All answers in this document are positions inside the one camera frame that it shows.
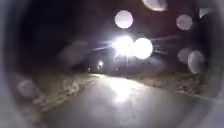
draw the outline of distant light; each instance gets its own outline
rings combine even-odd
[[[103,61],[100,60],[99,63],[98,63],[98,65],[102,67],[104,65]]]
[[[176,24],[181,30],[189,30],[193,25],[193,20],[189,15],[183,14],[177,18]]]
[[[164,11],[167,9],[166,0],[142,0],[143,4],[153,11]]]
[[[147,59],[153,51],[152,43],[149,39],[139,38],[134,43],[134,55],[139,59]]]
[[[118,37],[112,47],[116,50],[116,53],[121,56],[133,55],[133,40],[130,36]]]
[[[179,54],[178,54],[178,58],[180,60],[180,62],[187,64],[188,62],[188,56],[190,55],[192,51],[189,48],[183,48],[180,50]]]
[[[129,11],[121,10],[115,16],[115,23],[119,28],[129,28],[133,24],[133,16]]]

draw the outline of asphalt road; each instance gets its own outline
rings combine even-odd
[[[134,81],[102,77],[78,97],[44,113],[52,128],[174,128],[196,99]]]

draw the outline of road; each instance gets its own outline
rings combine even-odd
[[[44,114],[52,128],[174,128],[196,99],[123,78],[101,77]]]

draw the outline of wet road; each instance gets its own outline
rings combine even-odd
[[[52,128],[174,128],[195,101],[134,81],[102,77],[44,118]]]

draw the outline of bright light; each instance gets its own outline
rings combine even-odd
[[[98,63],[98,65],[102,67],[104,65],[103,61],[100,60],[99,63]]]
[[[116,14],[115,23],[120,28],[129,28],[133,23],[133,16],[129,11],[122,10]]]
[[[139,59],[147,59],[153,51],[153,46],[150,40],[139,38],[134,43],[134,55]]]
[[[116,53],[121,56],[133,55],[133,40],[130,36],[121,36],[117,38],[112,45]]]

